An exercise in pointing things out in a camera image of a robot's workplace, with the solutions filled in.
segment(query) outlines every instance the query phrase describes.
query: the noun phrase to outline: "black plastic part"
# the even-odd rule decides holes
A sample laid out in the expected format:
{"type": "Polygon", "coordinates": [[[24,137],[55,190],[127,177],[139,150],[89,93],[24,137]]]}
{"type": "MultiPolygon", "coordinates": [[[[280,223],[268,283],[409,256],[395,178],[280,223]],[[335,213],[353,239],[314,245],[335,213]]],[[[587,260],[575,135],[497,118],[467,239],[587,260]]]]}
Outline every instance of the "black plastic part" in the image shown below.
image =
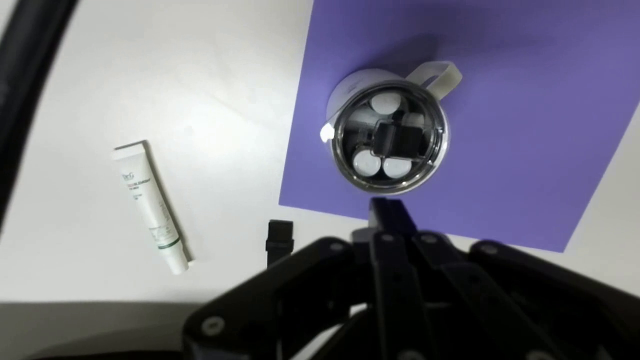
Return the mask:
{"type": "Polygon", "coordinates": [[[335,302],[335,283],[351,265],[351,246],[337,239],[322,239],[287,256],[192,314],[183,326],[186,357],[294,357],[317,333],[346,321],[349,307],[335,302]],[[202,333],[212,317],[224,318],[218,337],[202,333]]]}
{"type": "Polygon", "coordinates": [[[378,344],[382,359],[438,360],[432,324],[425,314],[419,283],[408,262],[403,236],[378,233],[371,239],[378,344]]]}
{"type": "Polygon", "coordinates": [[[575,357],[640,359],[640,301],[499,242],[477,242],[482,266],[540,328],[575,357]]]}
{"type": "Polygon", "coordinates": [[[270,221],[266,239],[266,262],[268,266],[290,256],[294,250],[294,223],[270,221]]]}
{"type": "Polygon", "coordinates": [[[405,128],[398,124],[379,124],[373,133],[373,154],[379,159],[419,159],[425,157],[428,139],[419,128],[405,128]]]}
{"type": "Polygon", "coordinates": [[[378,360],[379,351],[371,346],[378,337],[373,310],[363,310],[340,326],[340,331],[312,357],[312,360],[365,359],[378,360]]]}
{"type": "Polygon", "coordinates": [[[417,233],[412,216],[399,201],[371,199],[367,227],[378,233],[414,236],[417,233]]]}
{"type": "Polygon", "coordinates": [[[441,272],[454,287],[460,309],[483,328],[499,359],[526,359],[535,351],[554,360],[564,360],[550,339],[524,317],[482,269],[475,265],[450,265],[441,272]]]}

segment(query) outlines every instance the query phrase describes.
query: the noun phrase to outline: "black cable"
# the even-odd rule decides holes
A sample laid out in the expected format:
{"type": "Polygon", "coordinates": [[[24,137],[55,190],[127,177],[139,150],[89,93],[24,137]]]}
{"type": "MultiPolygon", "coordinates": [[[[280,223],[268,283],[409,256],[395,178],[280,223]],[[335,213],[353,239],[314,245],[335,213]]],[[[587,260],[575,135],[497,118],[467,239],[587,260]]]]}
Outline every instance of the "black cable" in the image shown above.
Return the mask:
{"type": "Polygon", "coordinates": [[[48,71],[77,0],[20,0],[0,42],[0,227],[48,71]]]}

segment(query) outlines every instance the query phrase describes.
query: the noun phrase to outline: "white table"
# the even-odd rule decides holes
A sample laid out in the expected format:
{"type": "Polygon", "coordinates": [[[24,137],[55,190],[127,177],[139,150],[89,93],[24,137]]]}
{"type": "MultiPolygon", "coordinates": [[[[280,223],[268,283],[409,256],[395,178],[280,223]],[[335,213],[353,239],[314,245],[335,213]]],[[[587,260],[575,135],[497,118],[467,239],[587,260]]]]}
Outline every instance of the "white table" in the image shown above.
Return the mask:
{"type": "MultiPolygon", "coordinates": [[[[10,6],[0,0],[1,23],[10,6]]],[[[270,218],[295,223],[295,249],[363,227],[278,206],[309,9],[309,0],[82,2],[3,221],[0,302],[204,302],[264,269],[270,218]],[[149,142],[193,254],[181,276],[154,252],[110,162],[114,147],[133,140],[149,142]]],[[[568,252],[531,252],[640,295],[637,164],[640,113],[568,252]]]]}

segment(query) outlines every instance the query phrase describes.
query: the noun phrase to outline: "round container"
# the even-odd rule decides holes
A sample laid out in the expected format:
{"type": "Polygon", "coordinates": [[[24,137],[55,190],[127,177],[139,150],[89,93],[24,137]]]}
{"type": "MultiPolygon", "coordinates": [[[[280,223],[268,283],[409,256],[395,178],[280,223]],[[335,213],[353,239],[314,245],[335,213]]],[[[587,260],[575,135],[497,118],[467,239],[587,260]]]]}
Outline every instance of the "round container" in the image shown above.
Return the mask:
{"type": "Polygon", "coordinates": [[[405,81],[378,82],[351,94],[335,114],[332,127],[334,135],[330,148],[337,170],[348,183],[373,195],[399,195],[419,187],[438,170],[448,148],[448,122],[440,108],[440,103],[425,88],[405,81]],[[399,178],[389,178],[384,173],[378,173],[373,177],[359,177],[351,166],[353,152],[358,148],[370,148],[370,140],[378,131],[378,127],[353,122],[353,113],[361,113],[361,107],[367,107],[376,94],[384,93],[395,93],[403,101],[403,108],[398,113],[398,117],[388,117],[386,122],[405,127],[405,117],[419,114],[424,118],[421,124],[412,122],[409,127],[419,127],[428,148],[421,157],[412,159],[409,173],[399,178]]]}

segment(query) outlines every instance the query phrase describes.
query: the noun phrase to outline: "black clip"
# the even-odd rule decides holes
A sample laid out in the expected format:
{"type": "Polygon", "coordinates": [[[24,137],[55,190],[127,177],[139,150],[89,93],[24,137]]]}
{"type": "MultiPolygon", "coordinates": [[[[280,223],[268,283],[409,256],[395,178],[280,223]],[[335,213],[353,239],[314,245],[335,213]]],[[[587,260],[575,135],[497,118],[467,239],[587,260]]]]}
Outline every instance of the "black clip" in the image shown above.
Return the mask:
{"type": "Polygon", "coordinates": [[[270,221],[266,236],[268,266],[294,252],[294,223],[270,221]]]}

